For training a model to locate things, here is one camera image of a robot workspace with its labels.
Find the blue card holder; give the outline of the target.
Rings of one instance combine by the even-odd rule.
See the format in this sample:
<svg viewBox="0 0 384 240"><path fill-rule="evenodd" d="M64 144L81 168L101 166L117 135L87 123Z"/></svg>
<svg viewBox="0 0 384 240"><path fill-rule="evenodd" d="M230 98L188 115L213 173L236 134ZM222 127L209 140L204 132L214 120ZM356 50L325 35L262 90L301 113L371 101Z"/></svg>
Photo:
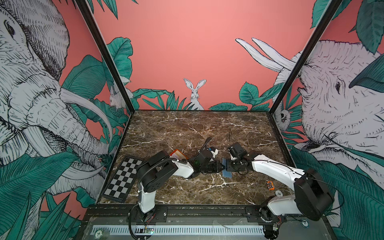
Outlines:
<svg viewBox="0 0 384 240"><path fill-rule="evenodd" d="M228 172L227 170L223 170L223 171L222 171L222 176L223 176L224 178L231 179L231 178L232 178L232 172Z"/></svg>

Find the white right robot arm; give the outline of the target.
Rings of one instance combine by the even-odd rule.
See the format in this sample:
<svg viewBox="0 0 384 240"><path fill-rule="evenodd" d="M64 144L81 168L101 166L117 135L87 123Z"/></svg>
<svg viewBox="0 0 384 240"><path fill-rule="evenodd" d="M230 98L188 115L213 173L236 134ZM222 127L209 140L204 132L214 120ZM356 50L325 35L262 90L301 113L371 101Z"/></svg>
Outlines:
<svg viewBox="0 0 384 240"><path fill-rule="evenodd" d="M318 221L332 206L334 197L321 175L313 170L292 168L255 152L239 155L231 153L231 166L236 171L239 166L265 174L294 191L288 196L275 196L261 205L260 213L265 222L285 215L302 215Z"/></svg>

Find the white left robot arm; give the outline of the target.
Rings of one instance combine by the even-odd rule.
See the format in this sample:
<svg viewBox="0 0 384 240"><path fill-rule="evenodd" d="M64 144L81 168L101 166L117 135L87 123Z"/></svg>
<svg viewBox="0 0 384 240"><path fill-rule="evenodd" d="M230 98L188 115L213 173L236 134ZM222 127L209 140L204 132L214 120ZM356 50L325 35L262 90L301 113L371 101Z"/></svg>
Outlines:
<svg viewBox="0 0 384 240"><path fill-rule="evenodd" d="M156 192L170 177L193 179L199 174L215 174L225 170L226 166L215 160L216 152L215 148L203 149L188 160L179 160L166 151L160 151L142 163L137 169L141 212L146 214L155 208Z"/></svg>

